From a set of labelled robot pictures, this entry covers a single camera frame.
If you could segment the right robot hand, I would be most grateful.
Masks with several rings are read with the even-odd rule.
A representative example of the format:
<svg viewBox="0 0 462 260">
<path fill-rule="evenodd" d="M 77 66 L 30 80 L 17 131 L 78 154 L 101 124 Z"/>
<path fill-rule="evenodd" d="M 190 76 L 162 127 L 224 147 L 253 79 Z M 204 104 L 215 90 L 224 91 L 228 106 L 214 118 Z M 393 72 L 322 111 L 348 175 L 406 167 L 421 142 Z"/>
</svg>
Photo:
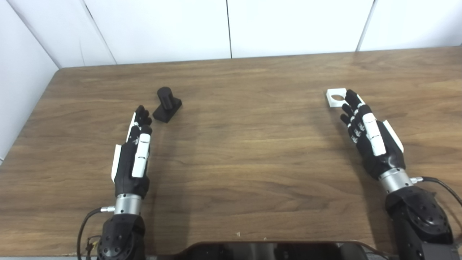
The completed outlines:
<svg viewBox="0 0 462 260">
<path fill-rule="evenodd" d="M 340 120 L 372 178 L 379 179 L 392 169 L 406 169 L 402 144 L 389 123 L 378 120 L 371 107 L 351 89 L 345 92 L 342 110 Z"/>
</svg>

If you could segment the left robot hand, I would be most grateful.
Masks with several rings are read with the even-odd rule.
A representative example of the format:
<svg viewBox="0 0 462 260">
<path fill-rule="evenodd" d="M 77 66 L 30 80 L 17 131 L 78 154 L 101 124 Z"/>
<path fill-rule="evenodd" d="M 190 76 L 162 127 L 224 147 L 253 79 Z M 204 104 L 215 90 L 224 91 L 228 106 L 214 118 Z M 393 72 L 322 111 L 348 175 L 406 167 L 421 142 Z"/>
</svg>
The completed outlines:
<svg viewBox="0 0 462 260">
<path fill-rule="evenodd" d="M 148 193 L 151 123 L 149 111 L 139 105 L 130 121 L 125 143 L 115 147 L 111 169 L 115 196 L 133 194 L 145 199 Z"/>
</svg>

